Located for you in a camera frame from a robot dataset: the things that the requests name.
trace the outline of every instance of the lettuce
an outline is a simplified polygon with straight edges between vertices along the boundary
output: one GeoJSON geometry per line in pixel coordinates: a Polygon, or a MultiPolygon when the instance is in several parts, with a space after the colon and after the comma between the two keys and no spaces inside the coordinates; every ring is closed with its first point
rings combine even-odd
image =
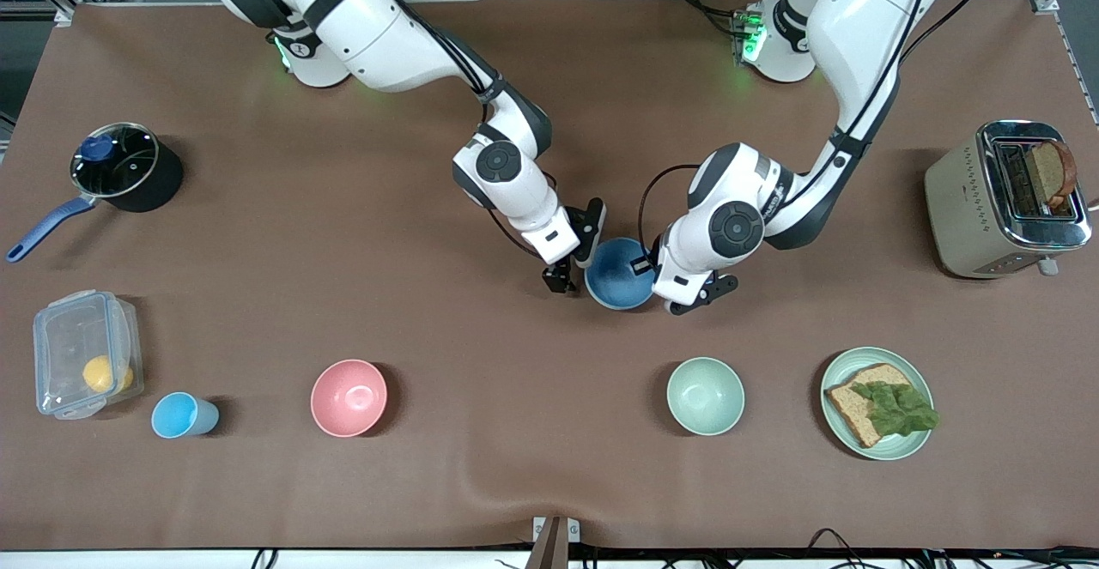
{"type": "Polygon", "coordinates": [[[939,425],[939,413],[911,384],[855,382],[851,390],[873,403],[867,416],[882,436],[908,436],[913,432],[934,429],[939,425]]]}

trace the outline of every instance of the toaster lever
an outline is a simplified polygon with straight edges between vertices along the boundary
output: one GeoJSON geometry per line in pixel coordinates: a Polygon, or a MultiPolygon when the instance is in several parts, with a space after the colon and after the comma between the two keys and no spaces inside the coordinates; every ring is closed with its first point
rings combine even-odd
{"type": "Polygon", "coordinates": [[[1037,261],[1037,270],[1045,277],[1052,278],[1052,276],[1057,275],[1057,261],[1048,256],[1043,256],[1041,260],[1037,261]]]}

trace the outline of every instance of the blue pot handle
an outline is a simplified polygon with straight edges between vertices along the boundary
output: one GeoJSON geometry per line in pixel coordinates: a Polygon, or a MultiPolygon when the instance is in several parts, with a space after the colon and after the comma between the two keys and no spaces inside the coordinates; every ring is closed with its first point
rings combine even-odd
{"type": "Polygon", "coordinates": [[[81,214],[88,212],[96,208],[96,202],[98,198],[90,197],[90,194],[80,194],[78,198],[73,198],[73,200],[67,201],[65,204],[59,205],[57,209],[51,210],[49,214],[46,214],[35,225],[34,230],[26,233],[23,241],[15,244],[15,247],[9,249],[7,260],[9,263],[19,263],[26,257],[31,249],[34,249],[36,245],[42,243],[42,239],[46,237],[49,233],[54,232],[63,221],[68,220],[68,217],[74,216],[74,214],[81,214]]]}

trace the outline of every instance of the toast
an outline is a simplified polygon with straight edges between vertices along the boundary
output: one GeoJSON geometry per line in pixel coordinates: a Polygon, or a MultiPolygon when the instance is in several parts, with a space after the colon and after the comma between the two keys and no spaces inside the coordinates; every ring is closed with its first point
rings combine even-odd
{"type": "Polygon", "coordinates": [[[1031,175],[1037,201],[1056,210],[1076,189],[1076,161],[1064,143],[1047,140],[1026,154],[1026,169],[1031,175]]]}
{"type": "Polygon", "coordinates": [[[832,401],[832,405],[835,405],[835,410],[840,411],[844,421],[847,421],[847,427],[858,438],[858,444],[866,448],[878,444],[881,440],[881,435],[874,428],[874,424],[869,420],[873,402],[859,393],[855,393],[854,390],[851,390],[851,386],[855,382],[866,384],[875,381],[886,382],[886,384],[912,384],[899,369],[890,366],[889,362],[879,362],[859,370],[847,382],[828,390],[828,398],[832,401]]]}

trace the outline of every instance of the pink bowl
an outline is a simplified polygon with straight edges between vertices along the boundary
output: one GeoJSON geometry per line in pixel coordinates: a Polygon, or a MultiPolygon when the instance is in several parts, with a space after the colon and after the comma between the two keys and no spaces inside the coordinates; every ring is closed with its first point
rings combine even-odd
{"type": "Polygon", "coordinates": [[[387,397],[386,380],[378,368],[347,359],[321,372],[309,408],[318,427],[336,438],[349,438],[378,423],[387,397]]]}

